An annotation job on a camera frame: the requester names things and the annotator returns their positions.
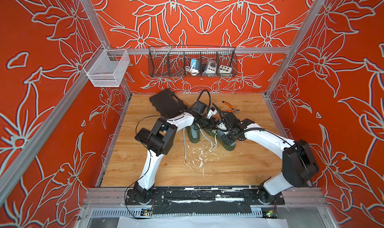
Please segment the green canvas shoe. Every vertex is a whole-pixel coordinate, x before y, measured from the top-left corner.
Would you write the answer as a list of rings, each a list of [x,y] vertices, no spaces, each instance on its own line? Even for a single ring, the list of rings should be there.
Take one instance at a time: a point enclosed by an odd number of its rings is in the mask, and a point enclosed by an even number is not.
[[[220,143],[227,151],[233,151],[236,148],[236,141],[231,140],[229,136],[223,131],[204,129],[204,133],[213,139],[215,146]]]
[[[184,143],[184,151],[185,151],[185,154],[184,154],[185,162],[187,161],[187,150],[188,150],[187,138],[186,138],[187,135],[188,135],[191,143],[197,144],[200,141],[200,129],[198,128],[198,126],[196,124],[193,124],[189,127],[183,128],[183,143]]]

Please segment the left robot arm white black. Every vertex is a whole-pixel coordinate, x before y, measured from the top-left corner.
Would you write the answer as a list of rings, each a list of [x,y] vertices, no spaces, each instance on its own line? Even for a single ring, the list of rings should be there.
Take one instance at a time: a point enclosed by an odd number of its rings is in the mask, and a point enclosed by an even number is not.
[[[181,111],[175,117],[158,118],[150,131],[146,129],[139,131],[135,139],[147,149],[143,171],[134,183],[134,191],[141,200],[147,201],[151,198],[161,160],[172,148],[177,132],[192,125],[215,128],[214,115],[217,113],[217,109],[208,108],[206,104],[197,102],[195,107]]]

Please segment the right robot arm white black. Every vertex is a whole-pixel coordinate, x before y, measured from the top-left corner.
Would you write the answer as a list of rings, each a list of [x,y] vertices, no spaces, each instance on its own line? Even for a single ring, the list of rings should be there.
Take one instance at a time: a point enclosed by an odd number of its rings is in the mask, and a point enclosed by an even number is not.
[[[319,165],[310,145],[270,132],[250,119],[239,120],[232,113],[220,112],[227,141],[250,140],[278,156],[282,171],[258,187],[259,199],[267,199],[290,188],[301,188],[318,172]]]

